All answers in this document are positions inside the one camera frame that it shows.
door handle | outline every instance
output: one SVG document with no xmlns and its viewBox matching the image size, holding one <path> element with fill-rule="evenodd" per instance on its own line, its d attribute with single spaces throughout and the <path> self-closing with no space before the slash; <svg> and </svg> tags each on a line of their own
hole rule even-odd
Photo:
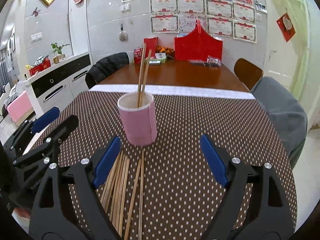
<svg viewBox="0 0 320 240">
<path fill-rule="evenodd" d="M 84 75 L 87 74 L 87 72 L 88 72 L 88 71 L 86 70 L 86 71 L 80 73 L 79 75 L 75 76 L 75 77 L 73 78 L 72 82 L 74 82 L 74 81 L 78 80 L 79 78 L 83 77 Z"/>
<path fill-rule="evenodd" d="M 43 100 L 43 102 L 45 103 L 46 101 L 48 101 L 50 98 L 52 98 L 53 96 L 55 96 L 56 94 L 58 94 L 60 91 L 62 91 L 65 87 L 66 87 L 66 85 L 64 85 L 63 87 L 61 87 L 59 90 L 57 90 L 56 92 L 54 92 L 51 96 L 49 96 L 48 98 L 46 98 L 45 100 Z"/>
</svg>

white tile floor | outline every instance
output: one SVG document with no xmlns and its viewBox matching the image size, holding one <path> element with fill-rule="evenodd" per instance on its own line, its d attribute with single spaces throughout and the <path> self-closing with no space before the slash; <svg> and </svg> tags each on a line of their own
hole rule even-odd
<svg viewBox="0 0 320 240">
<path fill-rule="evenodd" d="M 0 140 L 4 144 L 17 126 L 7 115 L 0 123 Z M 298 218 L 296 230 L 313 211 L 320 198 L 320 129 L 310 131 L 300 159 L 293 169 L 297 188 Z"/>
</svg>

polka dot tablecloth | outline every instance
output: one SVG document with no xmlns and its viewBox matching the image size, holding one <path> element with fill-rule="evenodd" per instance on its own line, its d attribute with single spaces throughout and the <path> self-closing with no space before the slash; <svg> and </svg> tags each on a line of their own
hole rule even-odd
<svg viewBox="0 0 320 240">
<path fill-rule="evenodd" d="M 124 208 L 124 226 L 142 147 L 128 143 L 117 109 L 123 93 L 81 93 L 35 143 L 41 144 L 50 130 L 71 114 L 79 127 L 61 145 L 59 165 L 73 165 L 90 157 L 117 135 L 130 157 Z M 297 198 L 286 152 L 266 113 L 256 100 L 155 95 L 158 136 L 145 149 L 143 194 L 143 239 L 200 239 L 215 215 L 225 189 L 218 184 L 201 152 L 200 136 L 208 133 L 217 146 L 247 164 L 270 162 L 285 189 L 296 224 Z M 139 192 L 132 214 L 129 239 L 138 237 Z M 100 197 L 104 185 L 97 191 Z M 79 224 L 87 228 L 76 186 L 70 185 Z M 243 225 L 250 203 L 252 185 L 247 184 L 234 228 Z"/>
</svg>

black drawer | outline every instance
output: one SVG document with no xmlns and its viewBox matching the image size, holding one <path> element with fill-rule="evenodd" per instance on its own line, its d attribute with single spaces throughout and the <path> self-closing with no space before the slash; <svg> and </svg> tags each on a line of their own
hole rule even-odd
<svg viewBox="0 0 320 240">
<path fill-rule="evenodd" d="M 36 97 L 38 98 L 62 80 L 89 65 L 91 65 L 90 57 L 89 55 L 86 55 L 61 66 L 60 68 L 57 68 L 34 81 L 31 85 Z"/>
</svg>

bundle of chopsticks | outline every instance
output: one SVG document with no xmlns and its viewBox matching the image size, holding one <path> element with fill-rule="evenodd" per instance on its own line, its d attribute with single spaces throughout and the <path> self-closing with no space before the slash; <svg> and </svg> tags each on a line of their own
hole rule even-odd
<svg viewBox="0 0 320 240">
<path fill-rule="evenodd" d="M 124 221 L 124 203 L 128 181 L 128 171 L 130 165 L 130 158 L 123 154 L 118 155 L 110 173 L 106 180 L 105 187 L 101 196 L 101 204 L 108 212 L 110 209 L 109 219 L 112 225 L 122 237 L 123 221 Z M 125 227 L 124 240 L 128 240 L 129 231 L 131 225 L 131 218 L 134 206 L 134 200 L 136 196 L 139 175 L 140 176 L 140 204 L 139 204 L 139 240 L 142 240 L 142 205 L 143 205 L 143 177 L 144 177 L 144 151 L 142 151 L 142 157 L 139 159 L 138 168 L 134 180 L 133 192 L 131 195 L 131 202 L 128 212 L 127 224 Z"/>
<path fill-rule="evenodd" d="M 137 108 L 142 106 L 141 97 L 143 97 L 143 93 L 146 87 L 147 82 L 147 75 L 148 75 L 148 69 L 149 69 L 149 63 L 151 58 L 151 49 L 149 50 L 148 59 L 147 59 L 147 65 L 144 71 L 144 59 L 146 55 L 146 48 L 147 45 L 143 44 L 143 50 L 142 50 L 142 58 L 141 58 L 141 65 L 140 65 L 140 74 L 139 74 L 139 84 L 138 84 L 138 101 L 137 101 Z"/>
</svg>

